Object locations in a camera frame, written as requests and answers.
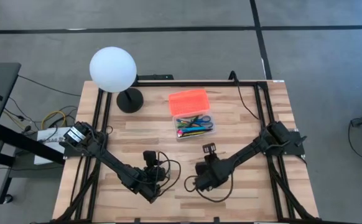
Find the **plastic container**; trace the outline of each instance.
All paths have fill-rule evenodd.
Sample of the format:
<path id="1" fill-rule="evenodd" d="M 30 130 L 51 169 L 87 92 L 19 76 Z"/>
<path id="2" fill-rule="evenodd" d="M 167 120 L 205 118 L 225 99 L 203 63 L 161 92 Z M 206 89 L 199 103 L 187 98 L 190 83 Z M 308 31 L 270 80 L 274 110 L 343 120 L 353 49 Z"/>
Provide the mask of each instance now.
<path id="1" fill-rule="evenodd" d="M 214 117 L 210 111 L 205 90 L 189 90 L 171 94 L 169 106 L 177 140 L 216 132 Z"/>

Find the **black line on floor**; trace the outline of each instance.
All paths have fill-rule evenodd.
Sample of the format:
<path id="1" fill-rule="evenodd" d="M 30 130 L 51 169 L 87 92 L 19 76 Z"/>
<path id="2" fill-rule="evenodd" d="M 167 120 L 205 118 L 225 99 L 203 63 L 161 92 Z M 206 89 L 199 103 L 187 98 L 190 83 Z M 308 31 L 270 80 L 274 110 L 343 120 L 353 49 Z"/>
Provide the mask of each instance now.
<path id="1" fill-rule="evenodd" d="M 362 30 L 362 25 L 345 26 L 263 26 L 261 30 Z"/>
<path id="2" fill-rule="evenodd" d="M 250 0 L 250 6 L 251 6 L 251 11 L 253 13 L 254 27 L 256 28 L 258 47 L 260 49 L 260 55 L 261 55 L 262 63 L 264 64 L 264 73 L 265 73 L 266 79 L 272 80 L 272 74 L 271 74 L 271 69 L 269 68 L 267 50 L 266 50 L 266 46 L 265 46 L 265 43 L 264 43 L 264 37 L 262 36 L 260 20 L 259 20 L 259 17 L 258 17 L 258 10 L 257 10 L 256 1 L 255 0 Z"/>
<path id="3" fill-rule="evenodd" d="M 0 34 L 91 34 L 122 32 L 181 32 L 181 31 L 243 31 L 255 30 L 253 26 L 192 26 L 192 27 L 135 27 L 97 29 L 29 29 L 0 30 Z"/>

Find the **yellow wire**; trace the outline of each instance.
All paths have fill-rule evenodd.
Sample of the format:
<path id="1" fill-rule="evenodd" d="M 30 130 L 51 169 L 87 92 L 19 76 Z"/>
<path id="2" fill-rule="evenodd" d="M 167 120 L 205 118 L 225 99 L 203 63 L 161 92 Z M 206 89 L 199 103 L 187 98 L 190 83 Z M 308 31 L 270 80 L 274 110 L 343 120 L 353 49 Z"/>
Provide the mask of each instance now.
<path id="1" fill-rule="evenodd" d="M 7 111 L 3 111 L 8 117 L 9 119 L 11 119 L 13 122 L 17 123 L 19 126 L 23 127 L 25 129 L 25 126 L 19 122 L 17 119 L 14 119 L 9 113 L 7 113 Z"/>
<path id="2" fill-rule="evenodd" d="M 62 114 L 62 116 L 63 116 L 63 121 L 62 121 L 61 126 L 63 126 L 63 125 L 65 124 L 65 121 L 66 121 L 67 116 L 66 116 L 62 111 L 53 111 L 53 112 L 49 113 L 49 114 L 42 120 L 41 130 L 44 130 L 44 122 L 45 122 L 45 120 L 46 120 L 49 116 L 51 116 L 52 114 L 57 114 L 57 113 Z"/>

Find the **grey desk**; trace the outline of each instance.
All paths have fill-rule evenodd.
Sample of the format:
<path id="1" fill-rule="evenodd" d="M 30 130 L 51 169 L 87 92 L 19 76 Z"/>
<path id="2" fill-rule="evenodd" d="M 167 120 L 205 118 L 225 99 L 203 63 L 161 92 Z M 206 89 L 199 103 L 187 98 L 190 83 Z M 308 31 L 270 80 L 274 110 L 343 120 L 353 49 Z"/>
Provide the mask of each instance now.
<path id="1" fill-rule="evenodd" d="M 2 96 L 2 100 L 0 101 L 0 116 L 8 101 L 9 95 L 14 88 L 20 68 L 21 65 L 19 63 L 0 63 L 0 95 Z M 29 151 L 37 156 L 56 162 L 57 164 L 65 164 L 62 153 L 0 124 L 0 151 L 3 143 Z M 14 163 L 15 157 L 0 153 L 0 164 L 12 167 Z M 7 175 L 6 181 L 0 191 L 0 203 L 4 201 L 10 183 L 11 176 Z"/>

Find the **wood grain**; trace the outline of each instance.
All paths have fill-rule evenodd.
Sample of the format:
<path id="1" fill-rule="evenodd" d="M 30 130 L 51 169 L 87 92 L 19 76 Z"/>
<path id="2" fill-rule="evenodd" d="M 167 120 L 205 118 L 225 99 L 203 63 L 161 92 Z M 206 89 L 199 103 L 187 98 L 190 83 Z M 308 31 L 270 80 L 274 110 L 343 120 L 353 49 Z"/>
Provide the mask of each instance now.
<path id="1" fill-rule="evenodd" d="M 268 81 L 268 85 L 275 119 L 283 121 L 288 128 L 295 128 L 285 83 Z M 216 122 L 216 133 L 178 142 L 172 126 L 168 95 L 201 88 L 208 93 Z M 249 144 L 258 135 L 259 121 L 243 107 L 236 87 L 140 87 L 139 89 L 144 95 L 144 106 L 133 114 L 121 112 L 116 106 L 117 94 L 113 95 L 109 117 L 109 125 L 113 127 L 113 132 L 109 135 L 108 151 L 125 164 L 141 168 L 145 165 L 142 158 L 143 151 L 162 151 L 171 159 L 181 163 L 181 178 L 163 196 L 153 204 L 149 204 L 140 195 L 134 195 L 125 189 L 117 175 L 102 165 L 94 222 L 133 222 L 137 217 L 141 218 L 142 222 L 212 222 L 213 217 L 220 217 L 224 222 L 276 220 L 267 163 L 261 154 L 254 156 L 235 170 L 233 193 L 224 202 L 209 202 L 196 192 L 188 193 L 183 188 L 184 179 L 195 174 L 195 163 L 203 160 L 203 144 L 214 142 L 219 157 L 226 158 Z M 97 86 L 93 82 L 85 82 L 77 120 L 92 122 L 97 92 Z M 243 86 L 241 92 L 246 106 L 254 114 L 258 114 L 253 88 Z M 264 93 L 261 92 L 268 121 L 263 96 Z M 103 107 L 104 103 L 101 106 L 100 122 Z M 72 158 L 65 164 L 53 218 L 61 215 L 69 205 L 78 160 L 79 158 Z M 308 212 L 318 216 L 305 164 L 294 156 L 285 156 L 284 160 L 290 189 Z M 172 165 L 170 182 L 175 180 L 178 173 L 177 165 Z M 189 182 L 187 186 L 192 188 L 192 183 Z M 222 198 L 228 193 L 229 188 L 230 181 L 211 192 L 205 192 L 205 195 Z M 88 194 L 85 199 L 82 217 L 86 217 L 89 196 Z M 284 216 L 287 217 L 283 193 L 281 200 Z"/>

